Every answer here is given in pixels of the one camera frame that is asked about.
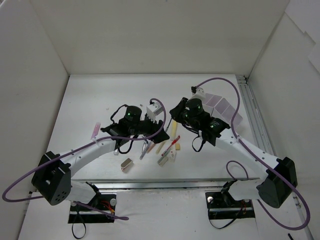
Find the red gel pen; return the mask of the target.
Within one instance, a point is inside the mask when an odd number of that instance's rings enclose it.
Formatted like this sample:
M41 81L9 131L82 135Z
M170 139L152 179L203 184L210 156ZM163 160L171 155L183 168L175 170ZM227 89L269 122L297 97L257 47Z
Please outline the red gel pen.
M178 135L178 137L175 138L175 139L171 142L171 144L168 146L168 148L165 149L165 151L161 154L161 156L164 156L165 153L166 153L167 151L169 151L169 150L171 149L171 147L172 147L180 138L181 138L181 136Z

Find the black handled scissors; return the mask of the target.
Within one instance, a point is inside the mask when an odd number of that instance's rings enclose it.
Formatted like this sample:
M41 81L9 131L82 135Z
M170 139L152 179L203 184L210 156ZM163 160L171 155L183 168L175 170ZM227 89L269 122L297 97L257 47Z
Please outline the black handled scissors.
M142 154L146 151L148 145L149 145L149 141L144 140L143 145L142 145L142 151L141 151Z

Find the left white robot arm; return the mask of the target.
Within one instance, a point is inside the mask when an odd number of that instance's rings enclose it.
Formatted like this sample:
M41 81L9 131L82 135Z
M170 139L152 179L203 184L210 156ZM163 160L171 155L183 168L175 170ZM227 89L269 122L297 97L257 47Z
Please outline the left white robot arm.
M91 143L82 146L79 151L54 154L45 153L31 180L32 185L52 206L62 201L81 202L87 209L94 210L100 204L100 192L91 183L73 181L72 177L83 167L107 153L118 150L124 144L142 136L153 143L168 140L164 130L164 121L156 120L164 108L157 102L146 107L146 114L141 118L142 110L133 105L126 106L124 117L118 122L100 129L101 134L93 137Z

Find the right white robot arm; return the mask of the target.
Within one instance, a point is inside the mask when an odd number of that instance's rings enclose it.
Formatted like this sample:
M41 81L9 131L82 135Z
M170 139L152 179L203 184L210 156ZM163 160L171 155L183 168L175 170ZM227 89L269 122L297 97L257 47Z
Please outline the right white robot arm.
M225 150L256 174L256 180L237 180L229 184L227 190L221 193L221 200L225 205L233 206L241 199L253 197L278 209L292 192L288 184L294 187L298 185L293 160L268 154L238 136L228 123L206 112L199 98L184 97L169 113L177 123L196 132L203 143Z

